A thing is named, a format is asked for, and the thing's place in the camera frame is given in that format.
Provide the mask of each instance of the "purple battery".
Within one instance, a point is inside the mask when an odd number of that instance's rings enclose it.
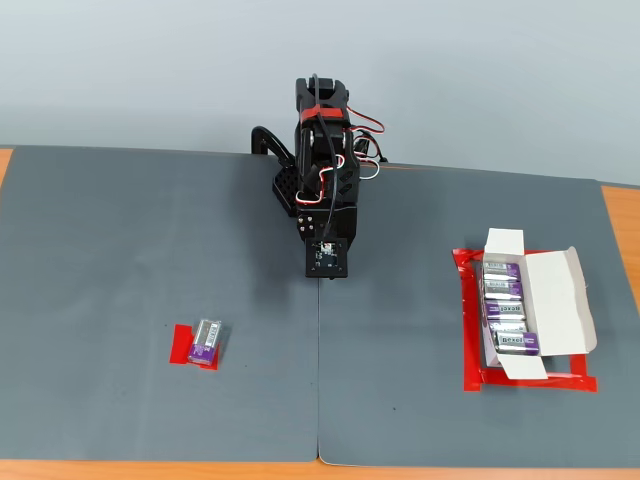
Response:
[[[189,349],[188,358],[190,362],[204,365],[211,365],[213,363],[221,326],[222,324],[220,322],[200,320],[198,331]]]
[[[485,280],[520,281],[520,267],[517,263],[483,262],[482,274]]]
[[[524,320],[524,305],[517,300],[486,300],[484,314],[488,320]]]
[[[492,332],[526,332],[527,324],[523,321],[489,320],[489,329]]]
[[[520,282],[485,280],[484,298],[490,300],[522,300],[522,284]]]
[[[496,350],[500,353],[537,355],[538,336],[533,332],[495,332]]]

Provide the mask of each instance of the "white wire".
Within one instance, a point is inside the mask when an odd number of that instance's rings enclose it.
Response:
[[[344,155],[340,155],[340,154],[336,154],[336,157],[338,157],[338,169],[342,168],[344,166],[344,162],[346,161],[344,158]],[[316,200],[302,200],[301,198],[298,197],[298,195],[300,195],[300,192],[296,192],[296,202],[301,203],[302,205],[317,205],[318,203],[322,202],[322,200],[324,199],[324,176],[323,174],[325,172],[328,172],[330,170],[333,170],[333,167],[325,167],[323,169],[320,170],[320,172],[318,173],[318,175],[320,176],[320,195],[318,196],[318,198]]]
[[[374,173],[373,175],[369,176],[369,177],[360,177],[360,180],[371,180],[373,178],[376,178],[378,176],[378,174],[380,173],[380,164],[378,162],[376,162],[375,160],[371,160],[370,158],[360,158],[361,162],[367,162],[367,163],[373,163],[376,166],[376,173]]]

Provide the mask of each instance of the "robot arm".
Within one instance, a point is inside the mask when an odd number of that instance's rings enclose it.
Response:
[[[344,278],[347,251],[356,236],[360,163],[370,160],[368,147],[377,142],[370,133],[381,129],[354,127],[349,118],[349,92],[344,84],[313,76],[296,82],[299,121],[295,155],[271,132],[256,127],[251,151],[273,152],[282,169],[273,180],[273,192],[285,211],[296,217],[296,228],[306,248],[306,276]],[[354,144],[354,133],[363,132]]]

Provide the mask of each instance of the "gray mat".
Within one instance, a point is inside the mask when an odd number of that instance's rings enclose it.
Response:
[[[640,466],[640,321],[597,182],[384,170],[360,192],[349,278],[320,283],[325,462]],[[588,361],[599,393],[463,392],[451,250],[483,248],[489,227],[524,229],[529,249],[577,248],[598,335]]]
[[[274,159],[18,148],[0,214],[0,457],[310,461],[317,281]],[[170,365],[222,320],[218,372]]]

